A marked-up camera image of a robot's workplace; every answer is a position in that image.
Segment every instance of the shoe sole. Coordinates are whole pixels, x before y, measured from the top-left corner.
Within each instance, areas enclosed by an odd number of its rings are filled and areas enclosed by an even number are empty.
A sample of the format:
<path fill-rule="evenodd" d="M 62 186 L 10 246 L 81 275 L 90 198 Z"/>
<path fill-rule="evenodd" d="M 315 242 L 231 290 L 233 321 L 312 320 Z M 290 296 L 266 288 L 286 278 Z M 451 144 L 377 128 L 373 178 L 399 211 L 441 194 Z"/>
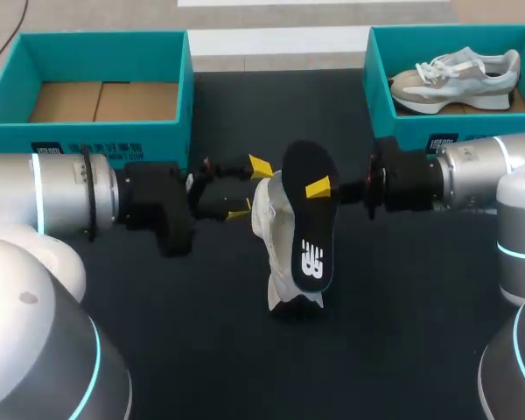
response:
<path fill-rule="evenodd" d="M 512 94 L 498 94 L 493 96 L 468 96 L 466 98 L 458 98 L 450 101 L 443 101 L 439 103 L 417 103 L 405 101 L 393 96 L 393 100 L 400 106 L 408 109 L 414 113 L 422 115 L 435 115 L 450 103 L 463 103 L 476 109 L 485 110 L 506 110 L 510 109 L 513 103 Z"/>
<path fill-rule="evenodd" d="M 313 142 L 288 147 L 282 167 L 282 184 L 294 213 L 291 274 L 307 293 L 324 291 L 333 278 L 333 233 L 338 209 L 334 197 L 308 199 L 305 187 L 328 176 L 332 190 L 339 174 L 325 149 Z"/>

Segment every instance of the robotic arm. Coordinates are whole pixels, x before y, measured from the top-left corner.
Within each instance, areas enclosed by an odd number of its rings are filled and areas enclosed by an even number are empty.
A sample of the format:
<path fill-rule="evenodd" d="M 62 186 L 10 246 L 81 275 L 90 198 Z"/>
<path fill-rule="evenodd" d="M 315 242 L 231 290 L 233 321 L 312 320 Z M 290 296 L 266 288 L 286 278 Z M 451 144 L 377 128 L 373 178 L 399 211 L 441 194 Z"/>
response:
<path fill-rule="evenodd" d="M 54 236 L 90 241 L 115 224 L 154 233 L 163 256 L 190 252 L 193 222 L 250 210 L 247 199 L 200 204 L 223 177 L 271 176 L 253 156 L 206 159 L 184 176 L 173 163 L 102 155 L 0 155 L 0 419 L 128 420 L 132 381 L 123 358 L 80 308 L 83 263 Z"/>

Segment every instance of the open box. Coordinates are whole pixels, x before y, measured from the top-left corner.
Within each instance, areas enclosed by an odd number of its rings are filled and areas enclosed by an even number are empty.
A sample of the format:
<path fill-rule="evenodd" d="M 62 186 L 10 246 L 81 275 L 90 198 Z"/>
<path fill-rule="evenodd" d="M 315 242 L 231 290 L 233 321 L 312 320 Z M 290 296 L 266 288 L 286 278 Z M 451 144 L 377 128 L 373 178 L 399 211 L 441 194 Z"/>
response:
<path fill-rule="evenodd" d="M 114 168 L 187 166 L 193 66 L 186 31 L 21 33 L 0 74 L 0 153 L 79 153 Z"/>
<path fill-rule="evenodd" d="M 482 55 L 515 49 L 521 80 L 508 111 L 450 105 L 436 115 L 411 115 L 395 108 L 389 78 L 469 46 Z M 375 137 L 395 136 L 403 150 L 525 131 L 525 24 L 417 25 L 373 27 L 367 42 L 364 90 Z"/>

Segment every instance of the white sneaker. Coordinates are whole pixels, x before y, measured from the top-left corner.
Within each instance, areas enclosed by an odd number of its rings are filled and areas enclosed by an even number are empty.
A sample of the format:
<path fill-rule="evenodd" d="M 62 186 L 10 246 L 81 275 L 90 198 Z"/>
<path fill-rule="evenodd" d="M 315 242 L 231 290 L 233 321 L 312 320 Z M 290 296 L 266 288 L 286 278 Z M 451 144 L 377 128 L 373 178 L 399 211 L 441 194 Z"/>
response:
<path fill-rule="evenodd" d="M 294 239 L 294 213 L 282 186 L 282 171 L 259 182 L 251 211 L 253 233 L 264 240 L 269 253 L 269 309 L 279 302 L 290 302 L 305 296 L 323 307 L 321 293 L 301 291 L 291 274 L 291 253 Z"/>
<path fill-rule="evenodd" d="M 487 56 L 466 47 L 416 64 L 416 70 L 399 73 L 389 83 L 395 104 L 419 114 L 436 114 L 455 102 L 478 109 L 509 109 L 520 72 L 516 50 Z"/>

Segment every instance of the blue led ring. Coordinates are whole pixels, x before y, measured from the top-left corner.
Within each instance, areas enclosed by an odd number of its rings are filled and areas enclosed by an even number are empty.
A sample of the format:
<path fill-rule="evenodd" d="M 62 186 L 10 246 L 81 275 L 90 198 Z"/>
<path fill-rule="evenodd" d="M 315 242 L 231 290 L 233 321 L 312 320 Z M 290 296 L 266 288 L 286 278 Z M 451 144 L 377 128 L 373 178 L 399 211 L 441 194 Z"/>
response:
<path fill-rule="evenodd" d="M 91 326 L 94 328 L 95 333 L 95 346 L 97 348 L 97 351 L 95 353 L 95 366 L 94 366 L 94 372 L 91 375 L 91 380 L 89 381 L 89 385 L 87 385 L 86 393 L 81 398 L 80 403 L 78 404 L 78 407 L 74 410 L 72 415 L 68 418 L 68 420 L 76 420 L 78 416 L 81 414 L 81 412 L 84 410 L 84 407 L 86 407 L 86 404 L 89 401 L 89 397 L 91 396 L 91 393 L 94 391 L 95 383 L 97 382 L 97 375 L 99 374 L 99 365 L 102 359 L 102 346 L 99 341 L 99 333 L 97 332 L 97 328 L 95 327 L 94 321 L 90 318 Z"/>

